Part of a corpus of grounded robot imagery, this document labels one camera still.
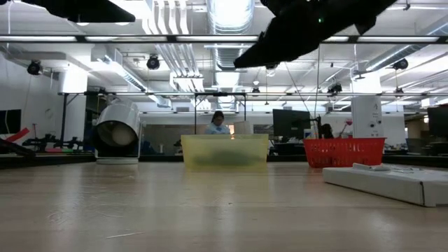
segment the red plastic basket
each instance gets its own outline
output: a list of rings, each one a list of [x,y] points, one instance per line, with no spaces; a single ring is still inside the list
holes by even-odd
[[[380,165],[385,138],[305,139],[310,167],[351,167],[353,163]]]

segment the translucent yellow container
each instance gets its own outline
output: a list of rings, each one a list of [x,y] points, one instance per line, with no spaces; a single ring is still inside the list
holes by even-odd
[[[191,170],[265,170],[268,135],[183,135],[182,150]]]

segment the red object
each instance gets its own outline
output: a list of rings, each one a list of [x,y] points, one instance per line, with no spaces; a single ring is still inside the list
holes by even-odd
[[[352,167],[353,163],[380,165],[385,138],[305,139],[305,152],[312,168]]]
[[[21,139],[22,137],[26,136],[28,133],[29,133],[29,130],[27,128],[24,128],[24,129],[20,130],[17,134],[12,135],[5,140],[7,140],[10,143],[13,143],[13,142]]]

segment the black monitor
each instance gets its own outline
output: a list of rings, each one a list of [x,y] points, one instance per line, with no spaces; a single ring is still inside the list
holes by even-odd
[[[16,134],[20,129],[22,111],[14,109],[9,111],[0,111],[0,134]]]
[[[429,133],[435,137],[448,137],[448,106],[428,108]]]
[[[303,139],[305,129],[311,128],[310,114],[306,111],[272,110],[274,136]]]

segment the dark hair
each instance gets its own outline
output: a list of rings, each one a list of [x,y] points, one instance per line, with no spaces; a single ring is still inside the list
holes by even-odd
[[[331,125],[329,125],[328,123],[321,126],[321,133],[324,139],[334,138],[333,133],[331,132]]]
[[[224,113],[222,111],[215,111],[213,117],[211,118],[211,122],[213,122],[217,117],[222,117],[224,119]]]

